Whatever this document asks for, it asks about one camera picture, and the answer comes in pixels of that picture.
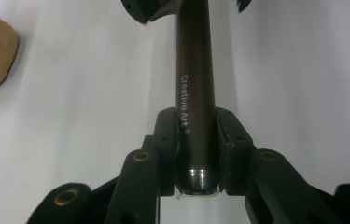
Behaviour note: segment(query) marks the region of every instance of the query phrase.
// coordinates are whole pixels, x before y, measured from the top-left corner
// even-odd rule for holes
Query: white surface
[[[350,1],[211,1],[217,105],[312,185],[350,183]],[[52,189],[92,189],[175,105],[175,17],[143,26],[118,1],[0,0],[21,36],[0,86],[0,223]],[[244,199],[162,199],[161,223],[248,223]]]

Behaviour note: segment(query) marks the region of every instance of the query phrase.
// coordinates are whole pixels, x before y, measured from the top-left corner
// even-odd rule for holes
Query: black mechanical part
[[[253,190],[259,191],[273,223],[342,223],[280,153],[269,149],[255,150],[250,161],[250,174],[257,187]],[[251,206],[251,209],[260,217],[257,207]]]
[[[128,154],[111,198],[104,224],[159,222],[158,156],[140,149]]]
[[[238,0],[237,5],[238,5],[238,11],[241,13],[244,11],[248,5],[250,4],[251,0]]]
[[[51,191],[29,218],[28,224],[85,223],[84,211],[91,189],[84,184],[65,184]]]
[[[121,2],[135,20],[146,23],[170,0],[121,0]]]
[[[160,194],[172,196],[175,193],[175,154],[178,148],[179,123],[175,109],[162,110],[157,116],[152,149],[159,158]]]
[[[256,147],[244,126],[229,110],[216,108],[220,152],[220,191],[228,195],[246,192],[250,156]]]

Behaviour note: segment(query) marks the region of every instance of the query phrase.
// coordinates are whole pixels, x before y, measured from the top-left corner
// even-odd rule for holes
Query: metal tip
[[[177,177],[177,188],[189,196],[212,195],[217,193],[218,174],[207,170],[189,170]]]

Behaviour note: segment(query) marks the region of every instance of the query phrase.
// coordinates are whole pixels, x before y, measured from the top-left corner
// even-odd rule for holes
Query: black bracket
[[[217,125],[220,189],[246,196],[251,223],[350,224],[350,185],[339,186],[334,196],[311,187],[280,153],[256,149],[228,110],[217,108]],[[165,109],[119,177],[94,191],[83,184],[56,188],[28,223],[159,223],[160,196],[174,195],[177,136],[175,109]]]

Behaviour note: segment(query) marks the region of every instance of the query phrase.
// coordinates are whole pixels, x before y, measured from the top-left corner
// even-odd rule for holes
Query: dark metal shaft
[[[207,0],[185,0],[177,12],[176,112],[180,148],[176,186],[213,194],[218,184],[215,96]]]

